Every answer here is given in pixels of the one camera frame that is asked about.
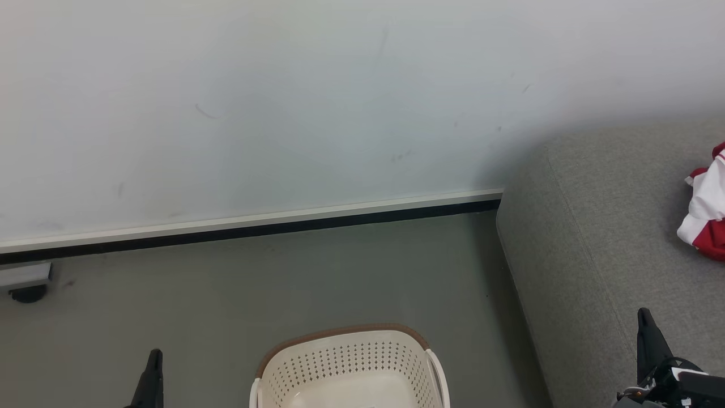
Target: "brown basket rim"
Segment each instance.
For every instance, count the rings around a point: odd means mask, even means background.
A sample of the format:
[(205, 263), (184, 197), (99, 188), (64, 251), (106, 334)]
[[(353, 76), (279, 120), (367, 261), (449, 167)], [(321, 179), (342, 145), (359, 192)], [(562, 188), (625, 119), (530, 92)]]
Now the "brown basket rim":
[(262, 362), (260, 363), (260, 367), (257, 369), (257, 376), (256, 378), (262, 378), (262, 375), (265, 372), (265, 368), (267, 368), (267, 364), (272, 360), (272, 358), (279, 353), (280, 351), (284, 350), (285, 348), (289, 348), (292, 346), (296, 346), (301, 343), (306, 343), (308, 341), (313, 340), (319, 340), (321, 338), (326, 337), (333, 337), (336, 335), (347, 335), (352, 333), (359, 333), (359, 332), (374, 332), (374, 331), (383, 331), (383, 330), (393, 330), (397, 332), (403, 332), (410, 337), (414, 338), (415, 341), (420, 344), (421, 347), (423, 347), (423, 350), (428, 350), (430, 346), (428, 346), (428, 342), (426, 339), (423, 338), (422, 335), (420, 335), (415, 330), (411, 329), (410, 327), (406, 325), (401, 325), (399, 323), (373, 323), (371, 325), (357, 325), (357, 326), (348, 326), (348, 327), (338, 327), (336, 329), (329, 329), (329, 330), (323, 330), (321, 332), (314, 332), (310, 333), (308, 335), (299, 336), (298, 338), (293, 338), (291, 340), (284, 341), (282, 343), (279, 343), (277, 346), (269, 350), (262, 359)]

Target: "basket handle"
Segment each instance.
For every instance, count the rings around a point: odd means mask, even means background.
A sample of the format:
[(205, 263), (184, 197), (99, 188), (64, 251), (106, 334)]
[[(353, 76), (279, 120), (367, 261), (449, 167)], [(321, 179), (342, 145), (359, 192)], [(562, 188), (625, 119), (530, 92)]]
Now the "basket handle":
[(441, 362), (438, 361), (438, 357), (436, 357), (436, 354), (433, 352), (433, 350), (428, 349), (426, 350), (426, 353), (428, 354), (428, 357), (433, 363), (433, 369), (436, 370), (436, 385), (440, 390), (441, 399), (443, 400), (443, 408), (450, 408), (451, 397), (448, 394), (448, 382), (446, 382), (446, 375), (443, 373), (443, 367), (441, 367)]
[(252, 390), (249, 392), (249, 408), (257, 408), (257, 389), (260, 386), (260, 379), (255, 378), (252, 383)]

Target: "black caster wheel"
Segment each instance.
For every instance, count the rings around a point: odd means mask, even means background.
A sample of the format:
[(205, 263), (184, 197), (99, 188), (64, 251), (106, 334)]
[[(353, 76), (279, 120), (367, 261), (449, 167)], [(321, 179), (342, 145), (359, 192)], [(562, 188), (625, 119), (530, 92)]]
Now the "black caster wheel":
[(48, 285), (38, 285), (13, 289), (8, 292), (14, 301), (35, 303), (48, 293)]

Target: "white wall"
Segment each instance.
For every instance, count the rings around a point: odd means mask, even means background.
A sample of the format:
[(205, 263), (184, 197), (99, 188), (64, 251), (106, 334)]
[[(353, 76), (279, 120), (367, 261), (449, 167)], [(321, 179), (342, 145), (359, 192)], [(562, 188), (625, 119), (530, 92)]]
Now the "white wall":
[(6, 0), (0, 241), (503, 187), (725, 108), (725, 2)]

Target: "gray fabric upholstery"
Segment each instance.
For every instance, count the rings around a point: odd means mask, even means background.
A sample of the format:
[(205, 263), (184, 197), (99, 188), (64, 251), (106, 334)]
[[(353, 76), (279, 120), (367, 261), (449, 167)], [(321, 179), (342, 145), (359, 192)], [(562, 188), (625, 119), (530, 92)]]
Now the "gray fabric upholstery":
[(725, 376), (725, 264), (676, 236), (684, 178), (725, 121), (619, 128), (545, 145), (497, 224), (555, 407), (610, 407), (636, 383), (637, 309), (676, 356)]

